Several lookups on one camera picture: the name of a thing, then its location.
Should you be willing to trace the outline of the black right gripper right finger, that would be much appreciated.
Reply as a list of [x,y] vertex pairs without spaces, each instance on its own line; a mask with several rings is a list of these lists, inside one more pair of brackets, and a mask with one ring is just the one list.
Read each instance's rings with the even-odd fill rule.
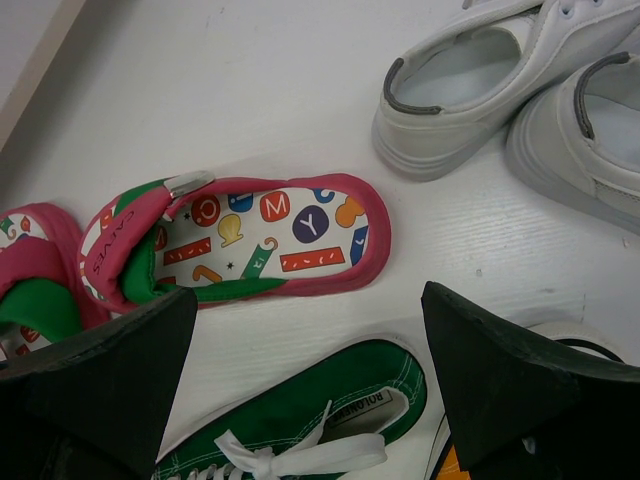
[[598,331],[525,328],[436,282],[421,303],[443,417],[471,479],[638,477],[639,370]]

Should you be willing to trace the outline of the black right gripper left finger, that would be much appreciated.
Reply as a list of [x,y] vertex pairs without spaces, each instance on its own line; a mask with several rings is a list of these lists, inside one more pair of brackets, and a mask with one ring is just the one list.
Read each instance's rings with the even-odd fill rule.
[[151,478],[196,315],[179,288],[3,362],[2,478]]

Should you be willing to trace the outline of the pink slipper one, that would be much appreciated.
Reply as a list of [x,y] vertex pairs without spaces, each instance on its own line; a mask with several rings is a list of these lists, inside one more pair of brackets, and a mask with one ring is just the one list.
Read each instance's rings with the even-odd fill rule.
[[367,182],[344,173],[269,180],[194,172],[123,192],[78,251],[92,299],[126,313],[190,288],[202,308],[336,294],[385,267],[392,229]]
[[26,355],[111,315],[90,299],[76,254],[82,231],[51,203],[1,214],[1,360]]

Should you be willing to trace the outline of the green sneaker one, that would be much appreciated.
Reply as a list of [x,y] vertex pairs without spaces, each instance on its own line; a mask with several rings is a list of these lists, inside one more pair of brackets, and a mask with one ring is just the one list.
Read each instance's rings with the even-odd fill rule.
[[424,369],[396,338],[351,342],[197,420],[163,447],[155,479],[337,479],[377,466],[419,420]]

